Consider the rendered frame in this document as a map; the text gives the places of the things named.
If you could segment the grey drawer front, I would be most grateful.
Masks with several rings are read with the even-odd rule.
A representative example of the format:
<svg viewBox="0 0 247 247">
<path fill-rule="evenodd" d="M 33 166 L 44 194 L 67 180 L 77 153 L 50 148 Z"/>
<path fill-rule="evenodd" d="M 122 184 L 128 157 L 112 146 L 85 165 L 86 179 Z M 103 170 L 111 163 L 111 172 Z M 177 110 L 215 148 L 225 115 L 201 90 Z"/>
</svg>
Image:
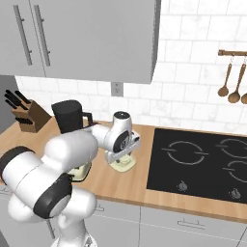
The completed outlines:
<svg viewBox="0 0 247 247">
<path fill-rule="evenodd" d="M 85 220 L 97 247 L 138 247 L 140 207 L 98 200 L 104 211 Z"/>
<path fill-rule="evenodd" d="M 140 212 L 140 247 L 247 247 L 246 224 L 143 206 Z M 183 219 L 206 229 L 178 225 Z"/>
</svg>

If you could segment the black blender with cream base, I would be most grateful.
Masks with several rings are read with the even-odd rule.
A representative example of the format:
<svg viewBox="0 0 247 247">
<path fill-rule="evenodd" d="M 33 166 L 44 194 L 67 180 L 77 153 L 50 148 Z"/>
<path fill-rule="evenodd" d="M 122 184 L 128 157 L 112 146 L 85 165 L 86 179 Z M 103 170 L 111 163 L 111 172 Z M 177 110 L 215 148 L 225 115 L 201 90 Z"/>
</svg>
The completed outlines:
<svg viewBox="0 0 247 247">
<path fill-rule="evenodd" d="M 62 134 L 84 128 L 83 118 L 88 119 L 88 126 L 93 124 L 91 113 L 84 112 L 82 105 L 75 99 L 60 101 L 51 105 L 56 122 Z M 83 181 L 91 170 L 90 162 L 80 167 L 74 168 L 69 172 L 73 182 Z"/>
</svg>

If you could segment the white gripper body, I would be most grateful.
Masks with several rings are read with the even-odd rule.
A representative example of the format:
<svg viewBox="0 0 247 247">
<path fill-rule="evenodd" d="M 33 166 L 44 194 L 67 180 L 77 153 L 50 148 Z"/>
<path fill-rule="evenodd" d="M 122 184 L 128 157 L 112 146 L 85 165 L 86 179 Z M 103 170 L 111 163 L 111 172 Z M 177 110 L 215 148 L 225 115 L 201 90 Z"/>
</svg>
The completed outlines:
<svg viewBox="0 0 247 247">
<path fill-rule="evenodd" d="M 105 160 L 108 164 L 111 164 L 114 161 L 119 160 L 120 158 L 122 158 L 126 154 L 129 154 L 130 152 L 133 152 L 134 150 L 138 149 L 140 146 L 141 146 L 141 141 L 138 140 L 138 141 L 132 143 L 129 147 L 127 147 L 123 151 L 120 151 L 118 153 L 106 151 L 104 154 Z"/>
</svg>

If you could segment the wooden hanging rail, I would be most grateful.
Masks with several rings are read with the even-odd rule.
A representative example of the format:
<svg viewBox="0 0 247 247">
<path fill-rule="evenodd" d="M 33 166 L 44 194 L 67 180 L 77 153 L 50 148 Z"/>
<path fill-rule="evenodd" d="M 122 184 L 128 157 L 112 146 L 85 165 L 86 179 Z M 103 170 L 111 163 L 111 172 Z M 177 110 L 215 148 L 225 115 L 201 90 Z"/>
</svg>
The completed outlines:
<svg viewBox="0 0 247 247">
<path fill-rule="evenodd" d="M 218 50 L 218 56 L 243 56 L 247 57 L 247 51 L 230 51 L 230 50 L 224 50 L 219 49 Z"/>
</svg>

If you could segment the grey wall socket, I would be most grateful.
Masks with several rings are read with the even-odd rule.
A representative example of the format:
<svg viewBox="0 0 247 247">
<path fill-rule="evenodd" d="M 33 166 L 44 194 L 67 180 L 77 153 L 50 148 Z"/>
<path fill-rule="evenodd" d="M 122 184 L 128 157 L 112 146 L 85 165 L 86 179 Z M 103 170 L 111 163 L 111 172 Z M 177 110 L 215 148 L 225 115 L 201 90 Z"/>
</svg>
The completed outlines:
<svg viewBox="0 0 247 247">
<path fill-rule="evenodd" d="M 112 82 L 111 96 L 124 96 L 124 84 L 121 82 Z"/>
</svg>

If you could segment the grey wall cupboard door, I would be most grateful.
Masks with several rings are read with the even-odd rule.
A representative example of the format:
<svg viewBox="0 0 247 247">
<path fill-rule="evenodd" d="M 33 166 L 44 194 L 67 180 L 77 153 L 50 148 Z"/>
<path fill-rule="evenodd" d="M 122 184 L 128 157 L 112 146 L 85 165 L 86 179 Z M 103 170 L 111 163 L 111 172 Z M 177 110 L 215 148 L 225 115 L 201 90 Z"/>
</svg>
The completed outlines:
<svg viewBox="0 0 247 247">
<path fill-rule="evenodd" d="M 28 66 L 17 28 L 13 5 L 27 18 L 26 33 L 33 65 Z M 0 74 L 45 77 L 40 45 L 29 0 L 0 0 Z"/>
<path fill-rule="evenodd" d="M 39 5 L 49 78 L 149 84 L 159 36 L 161 0 L 30 0 Z"/>
</svg>

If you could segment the grey base cupboard door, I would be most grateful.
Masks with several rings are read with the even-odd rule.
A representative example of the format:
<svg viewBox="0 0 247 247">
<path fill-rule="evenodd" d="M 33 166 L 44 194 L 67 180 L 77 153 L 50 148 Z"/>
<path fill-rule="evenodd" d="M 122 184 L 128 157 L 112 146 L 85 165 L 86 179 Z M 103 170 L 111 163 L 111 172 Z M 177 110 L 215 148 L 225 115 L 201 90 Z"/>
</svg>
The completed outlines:
<svg viewBox="0 0 247 247">
<path fill-rule="evenodd" d="M 9 215 L 8 203 L 11 190 L 0 184 L 0 232 L 9 247 L 51 247 L 58 238 L 55 221 L 51 220 L 52 232 L 45 221 L 39 223 L 18 223 Z"/>
</svg>

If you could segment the black hob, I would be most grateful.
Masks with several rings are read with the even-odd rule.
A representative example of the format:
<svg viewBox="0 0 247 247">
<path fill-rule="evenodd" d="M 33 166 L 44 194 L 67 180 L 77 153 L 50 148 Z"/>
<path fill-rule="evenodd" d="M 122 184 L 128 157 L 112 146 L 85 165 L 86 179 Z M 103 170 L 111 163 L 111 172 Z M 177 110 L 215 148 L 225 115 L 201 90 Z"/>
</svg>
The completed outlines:
<svg viewBox="0 0 247 247">
<path fill-rule="evenodd" d="M 247 205 L 247 137 L 157 128 L 147 188 Z"/>
</svg>

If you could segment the wooden knife block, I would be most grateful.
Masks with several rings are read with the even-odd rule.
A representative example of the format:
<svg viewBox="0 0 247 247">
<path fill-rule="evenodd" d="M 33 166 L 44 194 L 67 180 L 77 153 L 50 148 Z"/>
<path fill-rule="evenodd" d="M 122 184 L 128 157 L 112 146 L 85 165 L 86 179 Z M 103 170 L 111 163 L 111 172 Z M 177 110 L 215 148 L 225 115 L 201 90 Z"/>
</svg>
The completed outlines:
<svg viewBox="0 0 247 247">
<path fill-rule="evenodd" d="M 37 133 L 51 119 L 51 116 L 34 100 L 30 104 L 24 103 L 26 110 L 18 106 L 12 110 L 19 127 L 23 132 Z"/>
</svg>

